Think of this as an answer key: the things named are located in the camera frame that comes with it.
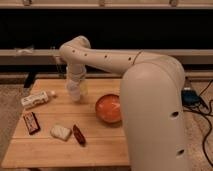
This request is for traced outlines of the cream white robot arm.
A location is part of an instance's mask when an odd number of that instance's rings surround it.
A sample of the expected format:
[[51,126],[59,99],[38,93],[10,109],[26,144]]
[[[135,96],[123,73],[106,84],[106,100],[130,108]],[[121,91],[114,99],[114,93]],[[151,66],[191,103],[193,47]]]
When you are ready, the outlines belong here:
[[95,50],[78,36],[59,49],[67,63],[67,90],[82,98],[81,82],[92,66],[122,76],[120,104],[131,171],[191,171],[181,90],[185,72],[168,55],[143,50]]

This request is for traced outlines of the cream white gripper body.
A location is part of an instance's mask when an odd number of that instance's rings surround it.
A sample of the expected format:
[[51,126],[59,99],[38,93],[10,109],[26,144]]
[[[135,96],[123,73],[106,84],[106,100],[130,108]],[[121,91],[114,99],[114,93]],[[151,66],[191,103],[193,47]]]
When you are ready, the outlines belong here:
[[66,88],[73,101],[80,101],[88,94],[87,82],[84,76],[68,75]]

